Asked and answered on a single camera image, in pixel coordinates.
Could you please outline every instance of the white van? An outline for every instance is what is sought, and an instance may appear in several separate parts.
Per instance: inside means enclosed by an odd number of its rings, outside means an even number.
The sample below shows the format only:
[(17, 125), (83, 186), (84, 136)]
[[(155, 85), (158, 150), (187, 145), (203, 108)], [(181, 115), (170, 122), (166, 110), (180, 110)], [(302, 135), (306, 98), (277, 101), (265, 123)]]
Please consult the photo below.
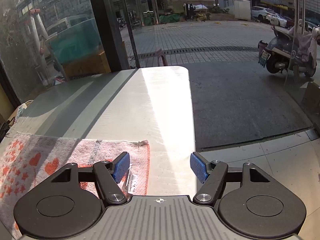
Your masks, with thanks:
[(55, 32), (60, 33), (67, 28), (70, 28), (78, 23), (84, 22), (89, 19), (91, 19), (91, 17), (87, 14), (65, 17), (57, 21), (55, 24), (50, 25), (47, 28), (47, 33), (49, 36)]

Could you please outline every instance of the drainage grate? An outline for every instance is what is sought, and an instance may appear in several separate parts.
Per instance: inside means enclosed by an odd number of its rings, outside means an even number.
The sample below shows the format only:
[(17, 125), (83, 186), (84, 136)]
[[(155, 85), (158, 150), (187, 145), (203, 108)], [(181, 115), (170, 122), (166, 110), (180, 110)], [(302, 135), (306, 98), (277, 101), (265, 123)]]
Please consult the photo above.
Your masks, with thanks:
[[(198, 47), (198, 48), (185, 48), (185, 49), (169, 49), (165, 50), (165, 55), (172, 55), (172, 54), (183, 54), (183, 53), (194, 53), (194, 52), (210, 52), (210, 51), (253, 51), (258, 52), (259, 49), (257, 47)], [(148, 57), (155, 57), (155, 52), (143, 53), (139, 54), (139, 59), (144, 59)]]

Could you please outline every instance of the storefront sign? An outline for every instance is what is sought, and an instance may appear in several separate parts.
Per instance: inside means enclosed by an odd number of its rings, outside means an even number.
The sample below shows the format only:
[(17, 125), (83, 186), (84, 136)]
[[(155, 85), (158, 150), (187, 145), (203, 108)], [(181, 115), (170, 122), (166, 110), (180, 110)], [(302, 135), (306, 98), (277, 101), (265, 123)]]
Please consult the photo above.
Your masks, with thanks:
[(288, 9), (289, 3), (286, 0), (260, 0), (263, 3), (271, 4), (273, 6), (282, 8), (282, 9)]

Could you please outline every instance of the scooter wheel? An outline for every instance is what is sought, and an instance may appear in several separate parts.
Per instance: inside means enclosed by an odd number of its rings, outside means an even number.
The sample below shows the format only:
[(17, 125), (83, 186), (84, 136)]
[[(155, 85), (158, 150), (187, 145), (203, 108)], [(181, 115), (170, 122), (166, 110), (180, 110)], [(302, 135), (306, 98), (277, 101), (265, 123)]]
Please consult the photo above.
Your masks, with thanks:
[(277, 57), (273, 57), (271, 56), (266, 64), (266, 68), (267, 70), (271, 73), (271, 74), (276, 74), (279, 72), (278, 68), (275, 68), (275, 64), (278, 62), (278, 58)]
[(312, 77), (316, 73), (316, 68), (308, 68), (308, 71), (305, 72), (306, 77)]

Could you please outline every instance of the pink cloth cover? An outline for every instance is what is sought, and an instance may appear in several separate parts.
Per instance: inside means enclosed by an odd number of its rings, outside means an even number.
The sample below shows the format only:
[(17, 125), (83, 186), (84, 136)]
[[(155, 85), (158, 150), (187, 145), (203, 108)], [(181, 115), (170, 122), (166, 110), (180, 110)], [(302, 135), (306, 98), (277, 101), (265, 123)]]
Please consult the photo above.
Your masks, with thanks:
[[(114, 160), (129, 152), (132, 173), (138, 176), (136, 195), (146, 195), (149, 175), (148, 141), (104, 141), (37, 136), (17, 133), (0, 159), (0, 219), (17, 239), (21, 236), (13, 208), (25, 193), (66, 163), (88, 167), (102, 160)], [(81, 187), (97, 195), (94, 183)]]

